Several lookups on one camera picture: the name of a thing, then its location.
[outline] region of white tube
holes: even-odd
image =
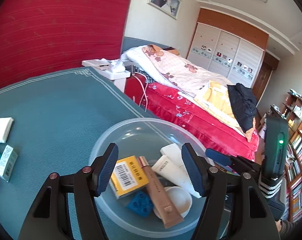
[[[162,155],[166,155],[176,166],[184,169],[187,172],[184,162],[182,160],[181,149],[176,143],[169,144],[160,149]]]
[[[166,155],[162,155],[161,158],[158,159],[152,166],[152,170],[175,185],[184,188],[196,198],[201,197],[200,194],[194,190],[187,171],[176,166]]]

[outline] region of rose gold cap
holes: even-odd
[[[149,166],[149,163],[147,161],[147,159],[144,156],[140,156],[138,158],[138,162],[141,168],[145,167],[145,166]]]

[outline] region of blue plastic block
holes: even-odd
[[[147,217],[153,210],[153,203],[146,193],[139,190],[127,205],[127,208],[141,217]]]

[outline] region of red curtain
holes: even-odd
[[[130,0],[5,0],[0,88],[29,77],[119,58]]]

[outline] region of red bedspread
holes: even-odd
[[[140,100],[141,89],[136,89]],[[243,156],[254,160],[254,152],[258,147],[258,134],[254,131],[251,142],[247,142],[232,128],[221,123],[208,112],[199,108],[189,100],[178,95],[178,91],[159,83],[149,84],[147,87],[148,106],[156,116],[175,123],[194,136],[206,148],[212,148],[226,155]]]

